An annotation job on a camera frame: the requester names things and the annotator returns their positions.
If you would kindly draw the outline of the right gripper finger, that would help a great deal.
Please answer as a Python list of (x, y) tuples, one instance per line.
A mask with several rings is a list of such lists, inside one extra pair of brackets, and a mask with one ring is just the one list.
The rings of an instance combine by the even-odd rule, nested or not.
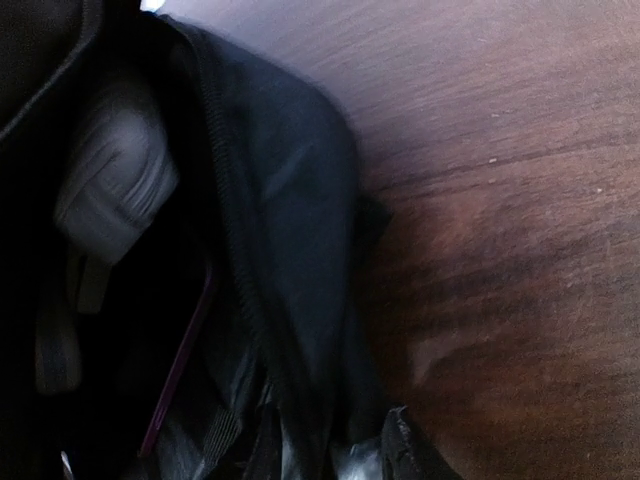
[(408, 414), (391, 408), (381, 433), (382, 471), (392, 480), (462, 480)]

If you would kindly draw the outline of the black student backpack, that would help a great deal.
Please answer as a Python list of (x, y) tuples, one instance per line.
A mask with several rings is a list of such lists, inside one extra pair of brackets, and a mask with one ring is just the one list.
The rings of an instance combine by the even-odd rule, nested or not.
[[(35, 387), (53, 212), (82, 103), (140, 78), (174, 192), (75, 320), (82, 379)], [(1, 5), (1, 475), (384, 479), (393, 405), (351, 298), (389, 212), (362, 194), (342, 112), (306, 80), (137, 1)], [(194, 312), (218, 288), (146, 458), (137, 453)]]

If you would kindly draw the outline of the pink smartphone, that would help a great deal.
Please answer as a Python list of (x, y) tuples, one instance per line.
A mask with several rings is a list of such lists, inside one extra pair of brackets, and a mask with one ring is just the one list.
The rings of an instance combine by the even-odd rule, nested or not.
[(143, 441), (137, 453), (138, 458), (146, 458), (151, 454), (180, 379), (184, 373), (189, 357), (191, 356), (191, 352), (194, 348), (199, 332), (214, 300), (217, 288), (218, 280), (216, 278), (216, 267), (210, 259), (207, 259), (204, 263), (204, 280), (201, 293), (176, 351), (176, 355), (164, 382), (150, 423), (146, 429)]

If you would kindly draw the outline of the beige fabric pencil pouch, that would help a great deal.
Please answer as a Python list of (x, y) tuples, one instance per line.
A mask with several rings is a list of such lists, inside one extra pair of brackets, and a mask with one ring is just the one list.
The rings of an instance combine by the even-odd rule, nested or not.
[(41, 289), (34, 349), (39, 394), (79, 386), (75, 320), (100, 312), (112, 268), (178, 183), (151, 88), (140, 78), (101, 83), (81, 105), (53, 212), (65, 242)]

